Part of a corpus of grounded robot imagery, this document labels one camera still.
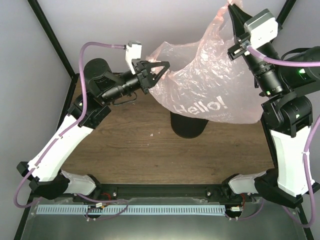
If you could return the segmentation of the black mesh trash bin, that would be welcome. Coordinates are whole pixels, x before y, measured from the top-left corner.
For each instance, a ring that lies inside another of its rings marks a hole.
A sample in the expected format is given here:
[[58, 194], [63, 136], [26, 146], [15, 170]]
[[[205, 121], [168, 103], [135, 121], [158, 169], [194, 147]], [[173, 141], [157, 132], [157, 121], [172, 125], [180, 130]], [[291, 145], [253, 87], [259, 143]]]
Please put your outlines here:
[[200, 136], [205, 130], [208, 120], [186, 117], [170, 112], [170, 124], [173, 132], [181, 138], [193, 139]]

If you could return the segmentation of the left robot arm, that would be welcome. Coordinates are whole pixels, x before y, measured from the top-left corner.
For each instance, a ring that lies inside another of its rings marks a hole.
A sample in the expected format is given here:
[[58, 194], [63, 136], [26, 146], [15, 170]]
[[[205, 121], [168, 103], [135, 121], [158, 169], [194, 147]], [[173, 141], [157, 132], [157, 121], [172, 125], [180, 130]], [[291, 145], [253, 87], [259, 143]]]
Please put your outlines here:
[[60, 128], [49, 143], [32, 160], [17, 165], [19, 173], [29, 180], [31, 191], [47, 200], [62, 194], [80, 194], [91, 202], [102, 196], [100, 182], [91, 174], [77, 175], [61, 169], [64, 162], [88, 135], [111, 112], [110, 105], [125, 96], [145, 94], [170, 68], [168, 61], [138, 61], [133, 71], [112, 73], [106, 60], [95, 58], [84, 67], [85, 91], [71, 104]]

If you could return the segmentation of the pink plastic trash bag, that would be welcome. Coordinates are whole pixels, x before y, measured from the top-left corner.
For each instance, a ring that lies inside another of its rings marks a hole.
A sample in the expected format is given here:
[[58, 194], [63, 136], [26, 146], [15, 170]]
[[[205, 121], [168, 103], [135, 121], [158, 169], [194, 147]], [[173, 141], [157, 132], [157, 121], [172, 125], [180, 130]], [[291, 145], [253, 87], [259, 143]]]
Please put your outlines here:
[[170, 64], [150, 94], [184, 117], [229, 124], [258, 122], [264, 99], [245, 61], [229, 59], [227, 50], [233, 44], [231, 18], [227, 6], [222, 6], [199, 41], [163, 42], [146, 58]]

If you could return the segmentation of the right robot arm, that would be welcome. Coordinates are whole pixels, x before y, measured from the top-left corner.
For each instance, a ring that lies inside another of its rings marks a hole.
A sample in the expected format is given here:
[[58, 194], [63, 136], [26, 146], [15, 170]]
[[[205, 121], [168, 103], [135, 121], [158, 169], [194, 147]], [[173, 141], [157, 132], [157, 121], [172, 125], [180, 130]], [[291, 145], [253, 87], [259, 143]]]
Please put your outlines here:
[[242, 57], [254, 77], [254, 86], [267, 97], [261, 123], [274, 167], [256, 174], [234, 174], [222, 188], [229, 202], [240, 194], [257, 194], [270, 202], [296, 208], [305, 194], [320, 189], [311, 176], [308, 150], [316, 125], [308, 94], [320, 89], [320, 49], [297, 48], [282, 57], [273, 47], [279, 25], [265, 9], [251, 16], [236, 4], [228, 7], [234, 45], [231, 60]]

